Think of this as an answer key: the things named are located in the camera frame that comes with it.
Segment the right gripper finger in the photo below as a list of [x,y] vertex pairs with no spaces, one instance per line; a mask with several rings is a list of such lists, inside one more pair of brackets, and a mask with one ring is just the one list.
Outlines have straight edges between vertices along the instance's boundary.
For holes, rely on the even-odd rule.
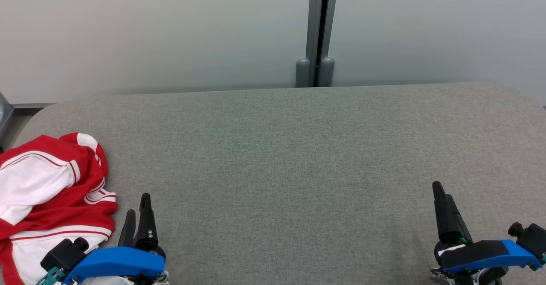
[[436,224],[442,244],[471,244],[472,237],[453,197],[439,181],[432,183]]

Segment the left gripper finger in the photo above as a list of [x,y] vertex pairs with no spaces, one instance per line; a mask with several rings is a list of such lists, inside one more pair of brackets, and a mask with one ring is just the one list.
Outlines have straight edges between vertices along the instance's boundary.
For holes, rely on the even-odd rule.
[[118,241],[119,247],[134,247],[134,234],[135,234],[135,211],[129,209],[125,215],[125,222],[120,232]]
[[151,205],[151,196],[144,193],[139,205],[139,224],[135,234],[136,248],[156,248],[158,246],[157,227]]

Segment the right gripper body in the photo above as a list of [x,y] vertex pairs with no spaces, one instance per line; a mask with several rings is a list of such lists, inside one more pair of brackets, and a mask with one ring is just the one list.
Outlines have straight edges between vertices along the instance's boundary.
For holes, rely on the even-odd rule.
[[509,271],[503,264],[510,252],[500,240],[439,242],[434,251],[439,266],[430,270],[430,278],[441,285],[501,285]]

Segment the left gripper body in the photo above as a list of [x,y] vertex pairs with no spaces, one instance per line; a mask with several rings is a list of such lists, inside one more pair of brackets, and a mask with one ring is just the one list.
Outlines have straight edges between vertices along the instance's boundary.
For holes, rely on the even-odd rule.
[[[164,260],[166,260],[166,253],[160,246],[157,244],[153,244],[152,242],[145,241],[145,242],[139,242],[134,243],[133,248],[142,250],[148,253],[153,253],[162,256]],[[146,277],[146,276],[129,276],[129,281],[132,281],[134,285],[169,285],[170,284],[170,277],[169,272],[164,270],[161,274],[156,275],[156,277]]]

